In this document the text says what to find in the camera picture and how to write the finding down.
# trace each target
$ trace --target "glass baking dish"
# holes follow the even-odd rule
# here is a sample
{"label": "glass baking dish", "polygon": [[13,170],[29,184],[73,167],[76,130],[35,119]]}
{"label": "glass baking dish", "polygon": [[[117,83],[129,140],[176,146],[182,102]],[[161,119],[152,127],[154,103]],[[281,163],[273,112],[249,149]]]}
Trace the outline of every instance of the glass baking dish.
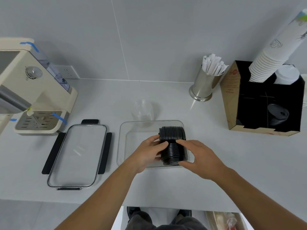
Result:
{"label": "glass baking dish", "polygon": [[[179,120],[161,121],[136,121],[121,124],[117,149],[117,164],[120,166],[140,145],[142,141],[150,136],[159,134],[159,128],[165,126],[183,127]],[[147,168],[173,168],[178,166],[165,166],[161,161],[151,163]]]}

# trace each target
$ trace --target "white wall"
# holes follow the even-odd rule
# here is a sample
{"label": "white wall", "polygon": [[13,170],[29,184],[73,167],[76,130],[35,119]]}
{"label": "white wall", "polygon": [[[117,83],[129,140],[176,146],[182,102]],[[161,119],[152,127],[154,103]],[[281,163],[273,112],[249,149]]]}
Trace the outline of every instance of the white wall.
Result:
{"label": "white wall", "polygon": [[[251,61],[306,7],[306,0],[1,0],[0,36],[34,38],[82,78],[193,82],[203,55]],[[304,42],[289,60],[301,73],[306,49]]]}

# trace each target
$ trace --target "white countertop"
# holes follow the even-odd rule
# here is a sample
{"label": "white countertop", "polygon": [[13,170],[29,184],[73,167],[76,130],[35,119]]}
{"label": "white countertop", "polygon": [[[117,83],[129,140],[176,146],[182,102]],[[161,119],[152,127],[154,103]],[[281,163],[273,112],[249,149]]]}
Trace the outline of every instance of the white countertop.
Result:
{"label": "white countertop", "polygon": [[[150,100],[156,120],[180,120],[187,139],[202,141],[229,167],[262,192],[307,220],[307,109],[301,132],[276,136],[229,131],[219,86],[205,103],[189,95],[191,83],[70,80],[79,96],[68,126],[99,119],[113,132],[106,173],[81,191],[57,191],[41,174],[56,136],[21,136],[10,122],[0,136],[0,199],[82,203],[117,168],[119,128],[132,121],[130,103]],[[148,169],[138,174],[123,205],[238,211],[215,183],[184,168]]]}

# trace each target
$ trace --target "stack of black lids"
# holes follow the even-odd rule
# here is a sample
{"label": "stack of black lids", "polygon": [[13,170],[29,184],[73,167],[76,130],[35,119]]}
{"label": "stack of black lids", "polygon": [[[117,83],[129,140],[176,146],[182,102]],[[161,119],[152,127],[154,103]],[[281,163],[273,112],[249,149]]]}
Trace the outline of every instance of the stack of black lids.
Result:
{"label": "stack of black lids", "polygon": [[177,139],[186,140],[183,127],[161,127],[159,135],[161,143],[165,141],[169,143],[161,152],[161,161],[164,165],[178,165],[179,161],[187,160],[187,149],[176,143]]}

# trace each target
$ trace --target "espresso machine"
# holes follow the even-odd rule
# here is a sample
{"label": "espresso machine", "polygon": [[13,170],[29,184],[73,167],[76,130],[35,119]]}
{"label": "espresso machine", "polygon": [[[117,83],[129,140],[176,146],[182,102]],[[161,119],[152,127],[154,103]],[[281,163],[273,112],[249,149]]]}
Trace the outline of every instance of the espresso machine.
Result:
{"label": "espresso machine", "polygon": [[22,112],[16,133],[63,131],[77,95],[33,39],[0,38],[0,114]]}

